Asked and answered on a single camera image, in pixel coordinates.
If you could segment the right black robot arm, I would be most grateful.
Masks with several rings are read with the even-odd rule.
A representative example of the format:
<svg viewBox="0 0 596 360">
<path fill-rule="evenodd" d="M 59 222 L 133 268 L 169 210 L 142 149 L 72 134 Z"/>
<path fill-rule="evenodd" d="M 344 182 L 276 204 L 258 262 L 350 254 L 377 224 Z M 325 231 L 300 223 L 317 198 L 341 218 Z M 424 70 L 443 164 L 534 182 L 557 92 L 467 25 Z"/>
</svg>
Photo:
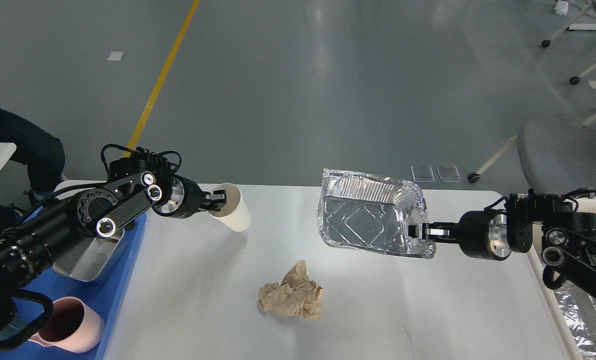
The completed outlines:
<svg viewBox="0 0 596 360">
<path fill-rule="evenodd" d="M 533 226 L 541 230 L 542 282 L 556 290 L 566 281 L 596 300 L 596 214 L 581 212 L 578 200 L 596 196 L 582 187 L 564 194 L 527 193 L 502 196 L 482 210 L 470 210 L 457 222 L 409 225 L 413 239 L 457 244 L 465 255 L 503 261 L 532 247 Z"/>
</svg>

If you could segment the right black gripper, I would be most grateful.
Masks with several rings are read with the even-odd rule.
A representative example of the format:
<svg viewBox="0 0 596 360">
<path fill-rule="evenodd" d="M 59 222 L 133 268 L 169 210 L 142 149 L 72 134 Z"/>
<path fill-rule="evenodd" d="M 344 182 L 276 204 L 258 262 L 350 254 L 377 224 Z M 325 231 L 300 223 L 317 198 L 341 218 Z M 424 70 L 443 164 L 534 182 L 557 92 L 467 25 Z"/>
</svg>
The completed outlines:
<svg viewBox="0 0 596 360">
<path fill-rule="evenodd" d="M 533 223 L 502 212 L 470 210 L 458 223 L 409 225 L 408 235 L 420 242 L 459 244 L 460 250 L 472 258 L 503 261 L 511 253 L 531 249 Z"/>
</svg>

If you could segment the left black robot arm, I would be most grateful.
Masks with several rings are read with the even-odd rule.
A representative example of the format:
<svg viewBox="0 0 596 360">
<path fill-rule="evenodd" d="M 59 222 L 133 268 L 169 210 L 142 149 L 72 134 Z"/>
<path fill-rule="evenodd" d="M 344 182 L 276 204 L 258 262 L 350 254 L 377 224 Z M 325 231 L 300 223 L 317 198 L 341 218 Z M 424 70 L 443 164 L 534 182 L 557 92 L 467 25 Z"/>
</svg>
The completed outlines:
<svg viewBox="0 0 596 360">
<path fill-rule="evenodd" d="M 81 240 L 110 239 L 150 209 L 186 219 L 227 203 L 226 191 L 204 191 L 177 175 L 181 162 L 168 159 L 172 151 L 123 146 L 129 156 L 107 162 L 108 148 L 119 145 L 101 149 L 105 182 L 56 191 L 0 232 L 0 351 L 21 346 L 48 322 L 52 301 L 26 287 Z"/>
</svg>

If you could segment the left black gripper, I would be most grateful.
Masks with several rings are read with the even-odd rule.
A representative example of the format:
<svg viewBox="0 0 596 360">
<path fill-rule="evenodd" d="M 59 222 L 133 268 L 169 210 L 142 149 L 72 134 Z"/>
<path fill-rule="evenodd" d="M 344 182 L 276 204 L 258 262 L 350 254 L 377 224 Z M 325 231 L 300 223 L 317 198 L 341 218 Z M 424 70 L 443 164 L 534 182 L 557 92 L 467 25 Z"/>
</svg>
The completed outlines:
<svg viewBox="0 0 596 360">
<path fill-rule="evenodd" d="M 189 178 L 173 175 L 168 198 L 154 206 L 154 212 L 163 217 L 187 219 L 197 212 L 220 212 L 227 204 L 225 189 L 204 191 Z"/>
</svg>

